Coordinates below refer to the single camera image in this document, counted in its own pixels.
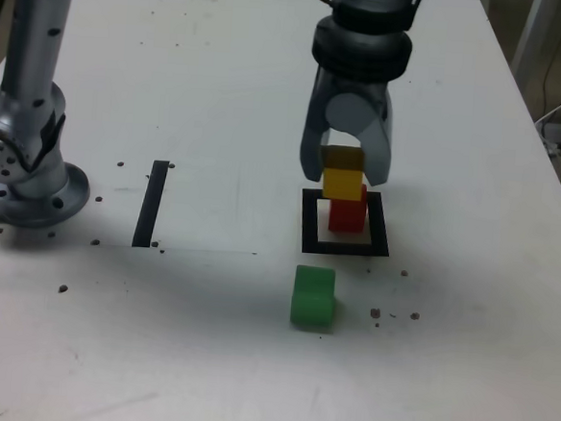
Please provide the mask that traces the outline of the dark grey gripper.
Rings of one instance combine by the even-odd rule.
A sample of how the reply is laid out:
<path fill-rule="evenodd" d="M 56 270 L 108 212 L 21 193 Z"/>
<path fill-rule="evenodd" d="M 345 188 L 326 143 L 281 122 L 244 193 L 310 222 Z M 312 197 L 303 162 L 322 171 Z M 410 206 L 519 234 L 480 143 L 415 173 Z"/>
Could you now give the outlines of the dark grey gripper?
<path fill-rule="evenodd" d="M 342 94 L 330 99 L 325 120 L 306 121 L 301 140 L 300 165 L 307 180 L 319 182 L 323 174 L 323 143 L 332 130 L 355 137 L 364 155 L 363 172 L 372 186 L 385 184 L 392 165 L 392 106 L 387 84 L 362 84 L 336 77 L 318 66 L 309 109 L 320 108 L 327 87 Z"/>

